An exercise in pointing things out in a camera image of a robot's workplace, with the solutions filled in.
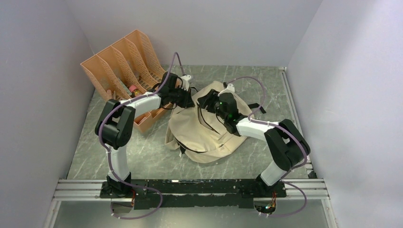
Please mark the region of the beige canvas backpack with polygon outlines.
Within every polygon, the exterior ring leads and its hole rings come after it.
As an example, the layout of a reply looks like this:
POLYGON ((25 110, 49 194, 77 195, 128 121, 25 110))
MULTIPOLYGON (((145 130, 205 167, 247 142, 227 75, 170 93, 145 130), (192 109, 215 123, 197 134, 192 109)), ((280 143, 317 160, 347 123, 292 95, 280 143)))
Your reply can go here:
MULTIPOLYGON (((214 81, 192 95, 195 107, 176 107, 168 120, 165 135, 165 146, 170 150, 180 150, 197 163, 210 163, 224 158, 233 152, 247 139, 229 133, 222 124, 222 119, 215 114, 201 109, 197 99, 206 95, 211 89, 218 92, 227 84, 214 81)), ((234 93, 239 111, 246 116, 258 104, 247 104, 234 93)))

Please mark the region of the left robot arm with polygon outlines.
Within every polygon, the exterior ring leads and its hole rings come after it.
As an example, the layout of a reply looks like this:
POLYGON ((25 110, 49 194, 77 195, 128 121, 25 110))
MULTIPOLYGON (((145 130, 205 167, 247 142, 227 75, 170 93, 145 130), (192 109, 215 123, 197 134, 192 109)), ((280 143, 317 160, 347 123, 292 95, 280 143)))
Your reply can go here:
POLYGON ((156 84, 151 91, 128 100, 110 99, 106 102, 95 127, 95 134, 106 151, 109 194, 124 198, 133 188, 126 145, 131 139, 135 118, 167 105, 193 107, 194 102, 189 91, 191 79, 191 75, 177 76, 166 72, 162 82, 156 84))

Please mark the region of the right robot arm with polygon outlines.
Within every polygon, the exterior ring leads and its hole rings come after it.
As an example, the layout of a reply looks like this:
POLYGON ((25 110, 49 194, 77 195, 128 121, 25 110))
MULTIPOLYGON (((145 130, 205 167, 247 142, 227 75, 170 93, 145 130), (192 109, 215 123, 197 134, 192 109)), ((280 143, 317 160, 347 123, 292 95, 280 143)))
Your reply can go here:
POLYGON ((197 102, 200 108, 222 119, 222 124, 229 133, 267 143, 273 160, 257 177, 256 189, 259 195, 269 196, 277 182, 293 169, 307 163, 310 147, 291 120, 284 119, 281 122, 255 120, 239 111, 234 94, 220 94, 213 89, 207 95, 198 98, 197 102))

